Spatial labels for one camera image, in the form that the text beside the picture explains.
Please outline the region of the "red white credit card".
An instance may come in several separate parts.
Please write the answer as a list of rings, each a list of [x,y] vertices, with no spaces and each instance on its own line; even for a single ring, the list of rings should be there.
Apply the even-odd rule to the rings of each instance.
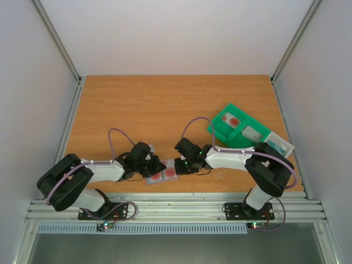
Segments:
[[[148,184],[156,184],[164,181],[164,177],[162,173],[155,174],[149,178],[147,178]]]
[[[177,174],[175,171],[174,160],[168,159],[163,161],[163,164],[166,166],[166,169],[163,171],[164,180],[177,179]]]

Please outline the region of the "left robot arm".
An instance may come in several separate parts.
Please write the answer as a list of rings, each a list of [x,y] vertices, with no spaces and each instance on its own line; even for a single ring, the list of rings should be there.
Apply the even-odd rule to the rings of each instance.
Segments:
[[[131,179],[136,173],[142,178],[150,178],[166,168],[151,146],[138,142],[131,151],[109,161],[89,161],[70,153],[46,172],[36,186],[45,197],[46,204],[58,212],[73,206],[104,219],[111,212],[111,202],[102,191],[88,189],[88,184],[121,182]]]

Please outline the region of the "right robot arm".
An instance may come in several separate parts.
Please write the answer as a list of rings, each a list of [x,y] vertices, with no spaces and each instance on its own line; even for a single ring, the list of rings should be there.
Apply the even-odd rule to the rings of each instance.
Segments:
[[[201,169],[228,168],[248,172],[255,181],[239,212],[245,219],[255,219],[272,197],[281,197],[294,166],[266,142],[249,148],[221,148],[205,145],[200,148],[183,137],[175,145],[181,155],[175,159],[177,175],[189,175]]]

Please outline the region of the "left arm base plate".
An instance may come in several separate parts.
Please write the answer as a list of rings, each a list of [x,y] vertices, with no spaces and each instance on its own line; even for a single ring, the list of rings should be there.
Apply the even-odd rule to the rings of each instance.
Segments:
[[[127,202],[111,202],[103,205],[97,212],[81,208],[78,213],[78,220],[126,220],[128,212],[129,205]]]

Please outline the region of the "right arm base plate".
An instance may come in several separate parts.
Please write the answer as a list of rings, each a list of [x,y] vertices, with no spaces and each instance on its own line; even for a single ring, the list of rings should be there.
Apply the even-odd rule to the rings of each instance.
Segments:
[[[254,220],[274,220],[274,210],[271,203],[267,202],[259,211],[244,206],[241,202],[227,202],[222,206],[222,212],[225,213],[225,218],[228,221],[254,221]]]

